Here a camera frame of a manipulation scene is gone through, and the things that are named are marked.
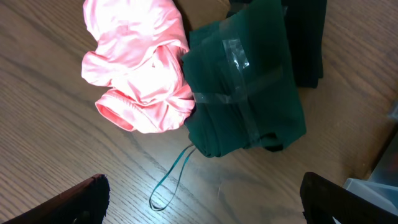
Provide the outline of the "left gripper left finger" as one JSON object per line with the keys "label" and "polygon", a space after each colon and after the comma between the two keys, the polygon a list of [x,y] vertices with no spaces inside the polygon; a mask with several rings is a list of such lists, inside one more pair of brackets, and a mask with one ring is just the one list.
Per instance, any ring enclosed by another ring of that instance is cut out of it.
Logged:
{"label": "left gripper left finger", "polygon": [[102,224],[110,186],[96,174],[4,224]]}

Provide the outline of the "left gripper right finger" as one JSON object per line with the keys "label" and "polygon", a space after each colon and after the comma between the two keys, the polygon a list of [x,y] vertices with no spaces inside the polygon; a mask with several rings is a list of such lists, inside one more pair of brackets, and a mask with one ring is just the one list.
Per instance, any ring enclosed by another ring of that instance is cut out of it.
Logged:
{"label": "left gripper right finger", "polygon": [[397,215],[314,172],[305,173],[300,197],[308,224],[397,224]]}

